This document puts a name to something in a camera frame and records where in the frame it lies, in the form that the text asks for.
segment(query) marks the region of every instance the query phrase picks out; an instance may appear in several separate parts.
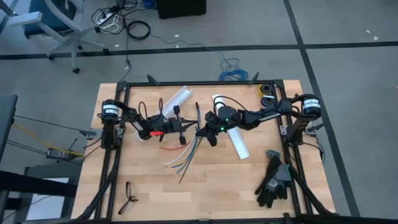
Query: wooden tabletop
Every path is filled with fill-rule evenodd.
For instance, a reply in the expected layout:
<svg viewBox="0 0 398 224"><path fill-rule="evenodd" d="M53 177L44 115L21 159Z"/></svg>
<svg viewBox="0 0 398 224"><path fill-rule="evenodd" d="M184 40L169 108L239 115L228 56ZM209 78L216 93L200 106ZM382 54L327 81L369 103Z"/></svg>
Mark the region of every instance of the wooden tabletop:
<svg viewBox="0 0 398 224"><path fill-rule="evenodd" d="M293 97L296 93L302 94L298 80L285 80L284 83L288 97ZM130 89L129 106L137 108L138 103L144 101L148 116L152 116L158 111L159 98L162 97L164 102L167 102L181 87L133 87ZM254 92L255 86L219 85L187 86L187 88L193 90L193 95L180 107L181 116L185 119L197 119L195 102L198 102L202 126L205 124L205 113L213 108L211 96L215 94L221 93L232 97L248 110L256 111L261 107L260 100ZM92 128L102 128L101 120L96 114L101 112L103 100L114 98L115 90L116 84L100 86ZM224 101L227 105L239 108L236 103L228 99ZM176 169L164 163L174 160L184 148L174 151L159 148L159 146L169 148L180 146L178 134L168 134L162 142L159 142L158 137L141 142L134 135L135 129L127 125L121 149L113 221L276 218L283 217L282 214L285 212L294 216L289 190L288 199L274 201L272 208L259 207L254 195L268 166L266 150L277 150L283 155L277 120L263 122L251 131L240 129L239 132L250 157L239 159L229 135L220 133L216 147L211 147L206 139L201 142L182 183L178 184L181 174L176 174ZM190 128L185 133L187 141L191 140L193 135L194 128ZM303 140L316 144L309 136L304 136ZM98 145L99 143L89 147L86 154ZM188 156L189 151L190 149L180 158L181 161ZM300 153L308 186L327 209L334 211L318 149L303 145L300 146ZM98 149L85 159L72 218L84 211L97 192L103 159L104 149ZM135 204L130 203L124 214L118 215L118 210L127 200L126 181L132 183L133 194L139 201ZM103 208L106 208L108 203L108 194L109 190L104 196ZM301 190L298 194L302 211L305 211Z"/></svg>

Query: yellow wire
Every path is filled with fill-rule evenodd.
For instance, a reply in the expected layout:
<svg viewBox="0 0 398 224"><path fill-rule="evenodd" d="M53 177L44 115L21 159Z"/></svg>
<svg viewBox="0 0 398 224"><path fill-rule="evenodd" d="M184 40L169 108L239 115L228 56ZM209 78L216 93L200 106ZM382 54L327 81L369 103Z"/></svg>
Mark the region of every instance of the yellow wire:
<svg viewBox="0 0 398 224"><path fill-rule="evenodd" d="M194 153L197 151L197 149L198 149L198 147L195 148L195 150L193 151L193 154L192 154L192 155L194 155ZM178 165L180 165L180 164L184 164L184 163L188 162L188 160L189 160L189 159L186 158L183 162L173 163L172 165L173 165L173 166L178 166Z"/></svg>
<svg viewBox="0 0 398 224"><path fill-rule="evenodd" d="M22 127L21 125L13 124L13 126L16 127L16 128L19 128L19 129L21 129L21 130L23 130L23 131L26 131L26 132L29 133L34 139L38 140L40 143L42 143L43 145L45 145L45 147L49 147L49 148L52 148L52 149L55 149L55 150L58 150L58 151L61 151L61 152L69 152L70 154L73 154L73 155L76 155L76 156L84 156L83 154L80 154L80 153L77 153L77 152L73 152L73 151L69 151L69 150L65 150L65 149L60 149L60 148L58 148L58 147L56 147L56 146L52 146L52 145L48 144L47 142L45 142L45 141L39 139L39 137L37 137L36 134L35 134L33 131L30 131L30 130L26 129L26 128Z"/></svg>

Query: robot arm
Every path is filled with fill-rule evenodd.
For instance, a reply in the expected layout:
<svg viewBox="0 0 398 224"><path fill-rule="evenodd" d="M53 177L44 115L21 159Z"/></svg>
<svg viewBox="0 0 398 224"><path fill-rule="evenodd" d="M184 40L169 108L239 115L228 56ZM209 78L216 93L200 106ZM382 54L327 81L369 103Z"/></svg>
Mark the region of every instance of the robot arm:
<svg viewBox="0 0 398 224"><path fill-rule="evenodd" d="M293 104L299 101L302 102L301 112L294 111L293 107ZM296 122L287 128L287 137L290 142L302 144L302 132L307 124L321 116L319 99L312 94L297 95L295 98L281 99L278 104L259 111L236 110L224 105L219 108L218 114L215 110L214 112L207 112L205 116L206 125L197 132L197 136L206 137L212 146L216 146L216 135L220 132L227 132L234 127L252 130L258 127L261 122L282 115L291 115L296 118Z"/></svg>
<svg viewBox="0 0 398 224"><path fill-rule="evenodd" d="M123 111L122 116L119 116L119 109ZM184 145L187 142L183 133L197 121L181 118L179 106L174 106L174 113L176 118L165 119L161 113L145 119L136 109L130 108L120 101L105 100L102 102L101 114L98 115L103 123L102 148L114 149L120 146L115 127L124 125L124 123L134 126L143 140L148 140L152 136L160 136L160 141L162 141L164 134L180 133L180 144Z"/></svg>

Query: white motor label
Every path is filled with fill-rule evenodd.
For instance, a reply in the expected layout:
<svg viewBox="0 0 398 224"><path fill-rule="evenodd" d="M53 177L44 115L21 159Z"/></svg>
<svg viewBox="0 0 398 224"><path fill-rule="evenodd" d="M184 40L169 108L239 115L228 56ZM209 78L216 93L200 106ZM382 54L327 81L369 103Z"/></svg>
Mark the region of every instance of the white motor label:
<svg viewBox="0 0 398 224"><path fill-rule="evenodd" d="M309 108L309 107L321 108L321 106L318 103L307 103L306 105L303 106L303 109Z"/></svg>
<svg viewBox="0 0 398 224"><path fill-rule="evenodd" d="M113 109L105 110L105 113L114 113L114 114L118 115L118 111L113 110Z"/></svg>
<svg viewBox="0 0 398 224"><path fill-rule="evenodd" d="M136 127L136 129L137 129L138 131L144 130L144 129L141 127L141 125L139 125L139 123L138 123L137 121L136 121L136 122L133 122L132 124L134 125L134 127Z"/></svg>
<svg viewBox="0 0 398 224"><path fill-rule="evenodd" d="M311 99L311 100L304 100L304 104L306 105L307 103L319 103L318 100Z"/></svg>
<svg viewBox="0 0 398 224"><path fill-rule="evenodd" d="M103 109L113 109L113 110L116 110L116 111L119 110L119 108L117 106L115 106L115 105L104 105Z"/></svg>

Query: eyeglasses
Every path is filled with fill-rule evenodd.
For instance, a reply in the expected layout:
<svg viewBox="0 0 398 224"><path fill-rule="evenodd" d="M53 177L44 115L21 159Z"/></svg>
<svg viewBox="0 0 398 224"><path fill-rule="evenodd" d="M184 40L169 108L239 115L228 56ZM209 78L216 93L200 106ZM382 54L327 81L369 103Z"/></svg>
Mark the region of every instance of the eyeglasses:
<svg viewBox="0 0 398 224"><path fill-rule="evenodd" d="M120 208L118 214L122 215L125 209L127 208L127 205L129 202L138 202L138 199L136 199L136 196L131 196L131 186L130 182L126 182L126 197L127 197L127 202Z"/></svg>

